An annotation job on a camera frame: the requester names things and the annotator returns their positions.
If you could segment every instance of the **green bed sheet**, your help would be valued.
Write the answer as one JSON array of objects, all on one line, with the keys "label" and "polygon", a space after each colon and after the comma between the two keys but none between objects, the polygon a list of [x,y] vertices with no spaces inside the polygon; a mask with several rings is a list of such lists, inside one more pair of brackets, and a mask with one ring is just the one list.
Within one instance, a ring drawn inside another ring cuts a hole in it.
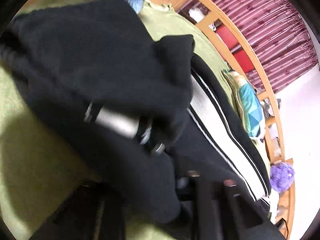
[{"label": "green bed sheet", "polygon": [[[19,13],[90,1],[93,0],[41,0]],[[212,69],[234,105],[232,91],[221,74],[228,66],[196,27],[170,6],[156,6],[148,1],[139,17],[154,40],[165,35],[192,34],[195,52]],[[17,240],[29,239],[85,179],[99,177],[61,137],[33,115],[10,74],[0,68],[0,215]],[[127,239],[172,238],[142,215],[134,214],[128,220]]]}]

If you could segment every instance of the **purple curtain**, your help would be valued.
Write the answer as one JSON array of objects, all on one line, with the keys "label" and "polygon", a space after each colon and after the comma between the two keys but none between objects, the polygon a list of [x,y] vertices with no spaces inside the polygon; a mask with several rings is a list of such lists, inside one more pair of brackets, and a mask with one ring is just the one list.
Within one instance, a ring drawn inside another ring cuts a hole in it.
[{"label": "purple curtain", "polygon": [[[299,13],[288,0],[212,0],[239,28],[257,54],[276,93],[318,63],[313,43]],[[189,0],[181,10],[198,7]],[[249,80],[263,89],[255,70]]]}]

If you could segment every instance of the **wooden bed frame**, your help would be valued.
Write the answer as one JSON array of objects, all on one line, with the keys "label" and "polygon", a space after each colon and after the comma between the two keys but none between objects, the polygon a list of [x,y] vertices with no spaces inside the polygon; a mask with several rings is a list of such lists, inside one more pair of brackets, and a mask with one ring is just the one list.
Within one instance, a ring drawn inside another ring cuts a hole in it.
[{"label": "wooden bed frame", "polygon": [[[29,0],[26,4],[35,2],[37,0]],[[183,4],[187,2],[187,0],[151,0],[153,3],[156,4],[164,4],[164,3],[171,3],[174,9],[179,9]],[[259,100],[269,99],[272,110],[274,112],[274,117],[271,117],[266,120],[266,150],[268,152],[268,157],[270,160],[270,163],[277,163],[277,162],[287,162],[290,164],[293,164],[293,160],[285,160],[284,155],[284,138],[283,138],[283,132],[282,132],[282,126],[280,121],[280,114],[278,109],[277,100],[275,97],[275,94],[273,93],[273,90],[271,88],[270,82],[268,80],[268,77],[257,58],[257,55],[253,51],[252,47],[248,43],[248,41],[245,39],[245,37],[242,35],[242,33],[239,31],[239,29],[235,26],[235,24],[229,19],[229,17],[218,7],[216,6],[211,0],[199,0],[202,4],[204,4],[211,12],[205,16],[205,18],[196,24],[196,27],[200,29],[211,41],[211,43],[214,45],[214,47],[217,49],[217,51],[226,59],[226,61],[230,64],[230,66],[239,72],[241,75],[246,77],[245,73],[243,72],[242,68],[238,64],[237,60],[234,58],[232,53],[229,51],[228,47],[218,38],[215,32],[213,32],[209,28],[209,24],[220,20],[234,35],[234,37],[238,40],[239,44],[242,46],[244,51],[249,56],[250,60],[252,61],[255,69],[257,70],[258,75],[261,78],[261,81],[263,83],[263,86],[265,88],[265,91],[258,94]],[[270,132],[268,127],[272,124],[277,125],[277,130],[279,134],[279,141],[280,141],[280,148],[281,148],[281,156],[275,157],[273,145],[271,142]],[[294,217],[294,207],[295,207],[295,185],[294,183],[290,187],[289,190],[284,192],[280,195],[279,205],[285,207],[284,213],[277,217],[277,220],[280,220],[280,218],[284,218],[287,221],[288,229],[287,232],[286,228],[282,228],[281,232],[284,236],[287,236],[288,239],[290,237],[290,233],[292,230],[292,224],[293,224],[293,217]]]}]

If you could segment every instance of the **colorful pillow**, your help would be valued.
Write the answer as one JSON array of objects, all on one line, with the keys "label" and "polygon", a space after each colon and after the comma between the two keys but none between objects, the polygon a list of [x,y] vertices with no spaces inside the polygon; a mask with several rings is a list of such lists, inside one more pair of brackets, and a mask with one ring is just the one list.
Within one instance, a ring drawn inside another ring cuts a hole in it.
[{"label": "colorful pillow", "polygon": [[236,71],[224,70],[223,75],[233,91],[239,117],[249,137],[257,137],[264,133],[265,119],[259,99],[251,84]]}]

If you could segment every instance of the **purple plush toy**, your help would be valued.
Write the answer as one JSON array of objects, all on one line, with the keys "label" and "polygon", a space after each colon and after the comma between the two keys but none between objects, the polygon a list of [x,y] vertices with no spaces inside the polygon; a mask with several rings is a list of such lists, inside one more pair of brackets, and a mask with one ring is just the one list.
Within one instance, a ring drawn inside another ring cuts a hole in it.
[{"label": "purple plush toy", "polygon": [[294,170],[289,163],[281,163],[271,166],[270,184],[277,192],[289,189],[294,180]]}]

